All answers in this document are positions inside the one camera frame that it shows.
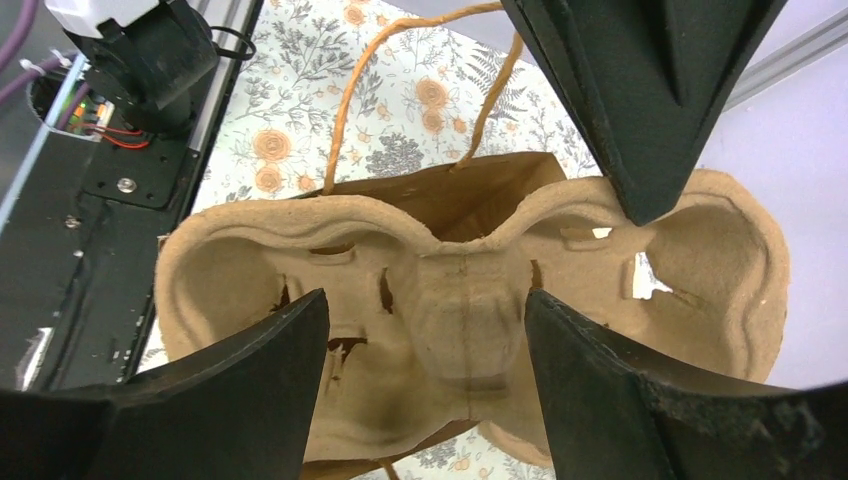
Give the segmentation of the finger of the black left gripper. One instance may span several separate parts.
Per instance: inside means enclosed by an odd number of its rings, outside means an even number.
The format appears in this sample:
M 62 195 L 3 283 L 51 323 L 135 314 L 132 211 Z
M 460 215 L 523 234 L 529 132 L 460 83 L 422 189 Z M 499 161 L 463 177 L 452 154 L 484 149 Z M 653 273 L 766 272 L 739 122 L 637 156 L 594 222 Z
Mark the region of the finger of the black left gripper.
M 645 225 L 677 204 L 774 0 L 510 0 L 505 10 L 610 180 Z

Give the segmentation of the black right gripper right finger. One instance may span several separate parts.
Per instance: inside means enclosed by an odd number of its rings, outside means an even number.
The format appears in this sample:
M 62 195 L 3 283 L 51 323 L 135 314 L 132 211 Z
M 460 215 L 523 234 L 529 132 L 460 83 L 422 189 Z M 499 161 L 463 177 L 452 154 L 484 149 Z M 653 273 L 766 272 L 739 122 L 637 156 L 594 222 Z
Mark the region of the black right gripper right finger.
M 792 390 L 671 358 L 548 292 L 525 330 L 560 479 L 843 479 L 847 387 Z

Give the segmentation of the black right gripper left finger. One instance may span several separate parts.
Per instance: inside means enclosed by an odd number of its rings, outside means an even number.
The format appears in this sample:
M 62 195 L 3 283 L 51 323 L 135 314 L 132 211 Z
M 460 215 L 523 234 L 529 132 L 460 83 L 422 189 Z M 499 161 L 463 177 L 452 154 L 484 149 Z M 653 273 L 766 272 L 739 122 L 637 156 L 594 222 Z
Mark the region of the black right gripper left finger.
M 296 479 L 329 334 L 316 289 L 122 385 L 1 394 L 5 479 Z

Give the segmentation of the brown pulp cup carrier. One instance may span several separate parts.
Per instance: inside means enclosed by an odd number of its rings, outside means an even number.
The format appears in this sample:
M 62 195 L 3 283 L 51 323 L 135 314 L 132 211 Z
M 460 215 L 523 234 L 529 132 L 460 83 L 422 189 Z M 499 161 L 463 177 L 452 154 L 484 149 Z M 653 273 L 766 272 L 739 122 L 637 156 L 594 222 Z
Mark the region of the brown pulp cup carrier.
M 733 177 L 699 169 L 644 227 L 598 176 L 497 195 L 444 238 L 360 195 L 222 204 L 165 240 L 154 291 L 175 360 L 324 290 L 330 339 L 304 455 L 317 463 L 411 452 L 462 420 L 545 448 L 524 331 L 535 287 L 676 359 L 762 382 L 789 283 L 776 220 Z

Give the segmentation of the green brown paper bag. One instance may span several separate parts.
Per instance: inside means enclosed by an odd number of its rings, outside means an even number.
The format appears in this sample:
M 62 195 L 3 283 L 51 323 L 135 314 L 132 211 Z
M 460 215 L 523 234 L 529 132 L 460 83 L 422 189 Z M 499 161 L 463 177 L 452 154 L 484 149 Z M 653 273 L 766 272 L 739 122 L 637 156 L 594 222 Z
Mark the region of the green brown paper bag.
M 524 302 L 541 282 L 520 246 L 520 205 L 563 175 L 553 155 L 480 157 L 486 119 L 523 50 L 520 37 L 491 86 L 465 156 L 398 177 L 336 184 L 307 201 L 333 229 L 309 249 L 320 263 L 334 327 L 327 385 L 308 461 L 383 458 L 448 434 L 461 423 L 522 414 L 545 440 L 525 355 Z

